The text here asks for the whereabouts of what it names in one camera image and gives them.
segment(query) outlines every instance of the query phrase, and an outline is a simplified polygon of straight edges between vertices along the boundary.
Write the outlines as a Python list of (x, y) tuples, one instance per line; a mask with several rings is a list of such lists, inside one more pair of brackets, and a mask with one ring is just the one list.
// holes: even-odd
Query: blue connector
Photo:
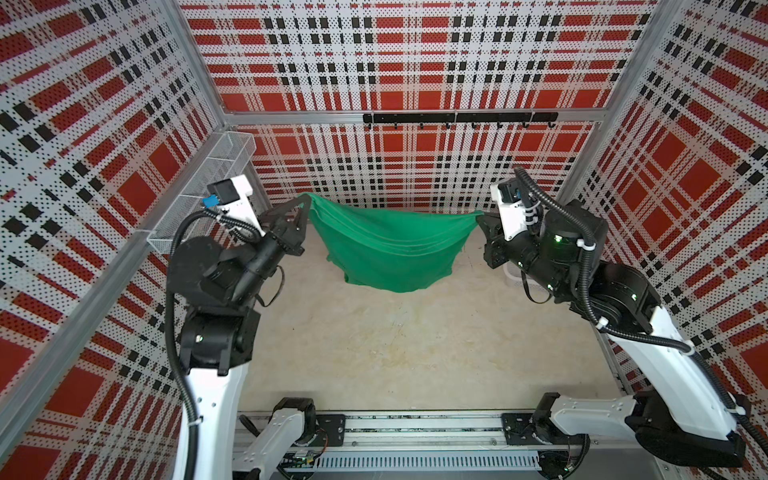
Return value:
[(208, 198), (203, 199), (203, 205), (205, 205), (206, 208), (215, 207), (219, 204), (219, 197), (216, 195), (211, 195)]

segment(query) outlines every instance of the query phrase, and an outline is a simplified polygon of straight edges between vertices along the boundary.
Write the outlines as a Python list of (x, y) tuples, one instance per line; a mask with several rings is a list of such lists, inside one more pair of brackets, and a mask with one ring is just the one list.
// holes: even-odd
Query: red and white plaid pattern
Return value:
[[(166, 22), (139, 0), (0, 2), (0, 396), (211, 132)], [(165, 476), (163, 271), (150, 257), (0, 478)]]
[[(688, 1), (579, 197), (611, 225), (605, 255), (650, 279), (766, 431), (768, 5)], [(635, 390), (648, 387), (618, 346)], [(750, 442), (745, 469), (765, 478)]]
[(272, 204), (314, 192), (341, 204), (439, 213), (493, 208), (490, 184), (520, 164), (555, 195), (591, 124), (246, 126)]
[(602, 107), (655, 0), (181, 0), (230, 111)]

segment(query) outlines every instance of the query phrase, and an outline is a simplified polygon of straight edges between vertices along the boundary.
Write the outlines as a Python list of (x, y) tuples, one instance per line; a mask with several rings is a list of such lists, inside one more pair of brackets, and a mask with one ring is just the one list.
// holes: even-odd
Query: beige floor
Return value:
[(309, 396), (321, 410), (527, 409), (547, 391), (617, 396), (587, 322), (507, 286), (501, 268), (485, 265), (484, 242), (475, 229), (451, 276), (392, 293), (344, 283), (310, 226), (304, 255), (281, 263), (286, 284), (263, 311), (240, 410), (271, 410), (283, 396)]

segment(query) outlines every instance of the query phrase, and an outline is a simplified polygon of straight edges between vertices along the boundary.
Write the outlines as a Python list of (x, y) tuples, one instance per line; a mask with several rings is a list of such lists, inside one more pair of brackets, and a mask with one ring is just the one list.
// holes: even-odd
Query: wire mesh basket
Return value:
[[(207, 186), (220, 180), (246, 174), (253, 186), (253, 195), (249, 199), (253, 209), (257, 214), (269, 209), (270, 202), (266, 192), (253, 167), (249, 166), (254, 151), (256, 151), (256, 142), (252, 134), (237, 131), (223, 133), (192, 178), (184, 185), (181, 194), (174, 199), (170, 208), (150, 233), (147, 239), (150, 245), (158, 253), (169, 254), (170, 244), (181, 221), (193, 211), (203, 207), (202, 199), (210, 195)], [(212, 228), (213, 223), (210, 221), (197, 221), (188, 230), (185, 238), (209, 235)]]

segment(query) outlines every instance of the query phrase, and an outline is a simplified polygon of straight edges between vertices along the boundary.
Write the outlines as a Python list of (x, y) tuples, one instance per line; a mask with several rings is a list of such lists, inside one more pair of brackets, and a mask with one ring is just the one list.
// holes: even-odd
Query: green towel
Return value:
[(393, 292), (426, 288), (450, 275), (475, 217), (482, 215), (355, 208), (310, 196), (310, 220), (344, 280)]

